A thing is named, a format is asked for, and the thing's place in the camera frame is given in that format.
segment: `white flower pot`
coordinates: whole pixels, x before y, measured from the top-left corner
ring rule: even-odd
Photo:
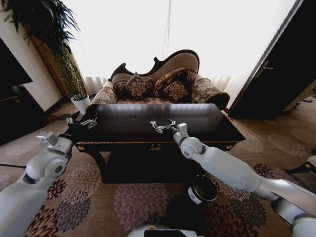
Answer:
[[[71,102],[73,102],[73,104],[75,105],[75,107],[80,111],[80,113],[82,115],[85,114],[85,109],[87,108],[87,106],[90,103],[90,98],[87,95],[87,97],[83,100],[73,100],[73,98],[70,98]]]

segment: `floor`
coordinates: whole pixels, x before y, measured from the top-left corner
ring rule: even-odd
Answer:
[[[56,118],[74,112],[74,106],[66,102],[54,115]],[[246,140],[237,144],[230,151],[231,155],[264,177],[288,179],[316,193],[316,176],[311,173],[288,175],[283,171],[299,166],[316,149],[316,99],[312,103],[302,102],[290,114],[275,120],[239,119],[232,123]],[[0,146],[0,163],[26,165],[43,150],[36,134],[52,131],[58,135],[66,128],[64,121],[56,120],[39,131]],[[0,190],[15,182],[22,173],[21,168],[0,166]],[[290,226],[271,210],[267,201],[214,180],[220,191],[216,201],[198,209],[186,209],[188,185],[104,185],[94,160],[74,148],[66,173],[50,187],[47,201],[25,236],[124,237],[144,223],[168,223],[167,212],[169,217],[182,220],[188,210],[192,221],[183,219],[183,223],[197,230],[206,229],[202,233],[205,236],[291,236]],[[200,218],[205,220],[202,227],[197,223]]]

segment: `sheer curtain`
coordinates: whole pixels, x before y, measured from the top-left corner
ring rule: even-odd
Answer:
[[[295,0],[65,0],[81,29],[71,48],[98,90],[123,62],[148,72],[179,49],[199,55],[199,73],[234,99]]]
[[[131,72],[148,72],[153,58],[167,56],[169,1],[64,0],[75,13],[79,32],[70,43],[89,94],[99,78],[109,78],[122,63]]]

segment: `door handle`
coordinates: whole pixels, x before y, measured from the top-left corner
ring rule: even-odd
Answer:
[[[270,68],[270,67],[266,67],[268,63],[269,63],[269,61],[267,60],[267,61],[265,61],[265,62],[262,64],[262,66],[261,66],[261,68],[258,70],[258,72],[257,72],[257,74],[256,74],[256,76],[255,76],[255,78],[258,78],[258,77],[261,75],[261,73],[263,72],[263,70],[265,70],[265,69],[272,70],[272,69],[273,69],[273,68]]]

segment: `doorframe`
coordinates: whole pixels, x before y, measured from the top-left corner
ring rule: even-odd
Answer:
[[[293,16],[296,14],[297,10],[302,5],[303,1],[304,0],[296,0],[294,2],[292,8],[289,10],[287,16],[285,17],[285,19],[283,20],[283,22],[280,25],[279,29],[277,30],[275,36],[270,41],[268,47],[266,48],[266,50],[264,51],[264,53],[260,57],[258,63],[254,67],[254,69],[252,70],[250,76],[248,77],[248,79],[246,80],[245,84],[243,85],[243,87],[241,88],[240,92],[238,93],[236,99],[234,100],[234,102],[232,103],[230,108],[228,109],[228,115],[230,115],[231,112],[234,110],[234,108],[237,105],[238,101],[240,100],[240,98],[242,97],[244,92],[246,91],[246,89],[249,86],[249,84],[252,82],[253,78],[256,76],[257,72],[261,69],[261,67],[264,67],[263,64],[264,64],[266,58],[268,57],[268,55],[270,54],[271,50],[273,49],[273,47],[277,43],[278,39],[283,34],[283,32],[284,32],[285,28],[287,27],[287,25],[291,22]]]

